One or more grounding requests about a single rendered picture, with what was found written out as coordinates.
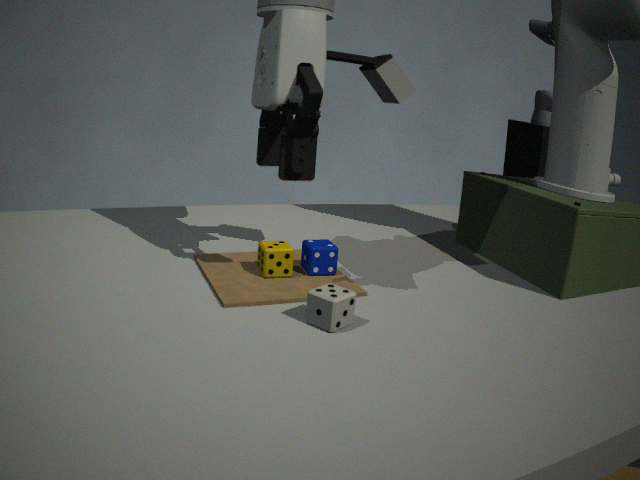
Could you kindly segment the yellow die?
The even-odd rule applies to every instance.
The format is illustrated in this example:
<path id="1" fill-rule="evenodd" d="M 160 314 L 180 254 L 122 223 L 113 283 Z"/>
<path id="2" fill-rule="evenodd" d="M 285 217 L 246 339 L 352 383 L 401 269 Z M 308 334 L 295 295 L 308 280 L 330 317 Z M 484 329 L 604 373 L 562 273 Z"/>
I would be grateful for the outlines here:
<path id="1" fill-rule="evenodd" d="M 264 278 L 293 275 L 294 250 L 286 241 L 260 241 L 257 268 Z"/>

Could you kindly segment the blue die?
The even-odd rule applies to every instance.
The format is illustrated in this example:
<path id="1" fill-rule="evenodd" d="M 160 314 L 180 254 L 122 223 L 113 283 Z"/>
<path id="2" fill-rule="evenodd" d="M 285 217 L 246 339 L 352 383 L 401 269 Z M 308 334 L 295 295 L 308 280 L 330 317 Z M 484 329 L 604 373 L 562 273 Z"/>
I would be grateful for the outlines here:
<path id="1" fill-rule="evenodd" d="M 309 276 L 335 275 L 338 248 L 329 240 L 304 240 L 301 267 Z"/>

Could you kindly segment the tan flat mat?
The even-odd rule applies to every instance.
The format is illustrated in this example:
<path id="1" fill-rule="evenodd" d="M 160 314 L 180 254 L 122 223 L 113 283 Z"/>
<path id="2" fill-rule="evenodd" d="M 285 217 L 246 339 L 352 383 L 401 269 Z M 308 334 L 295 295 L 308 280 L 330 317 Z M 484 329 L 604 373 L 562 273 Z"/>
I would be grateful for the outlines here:
<path id="1" fill-rule="evenodd" d="M 257 268 L 258 251 L 194 254 L 194 259 L 223 308 L 307 302 L 308 291 L 332 283 L 367 292 L 338 269 L 335 275 L 309 276 L 301 267 L 302 249 L 294 249 L 293 275 L 264 278 Z"/>

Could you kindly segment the white die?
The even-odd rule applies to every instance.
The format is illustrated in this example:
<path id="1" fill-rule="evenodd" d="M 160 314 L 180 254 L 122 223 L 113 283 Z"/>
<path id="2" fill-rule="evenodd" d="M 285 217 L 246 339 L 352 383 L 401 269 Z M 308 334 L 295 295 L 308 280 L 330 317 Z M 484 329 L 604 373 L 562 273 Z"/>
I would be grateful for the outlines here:
<path id="1" fill-rule="evenodd" d="M 306 322 L 329 333 L 353 323 L 356 293 L 332 283 L 307 295 Z"/>

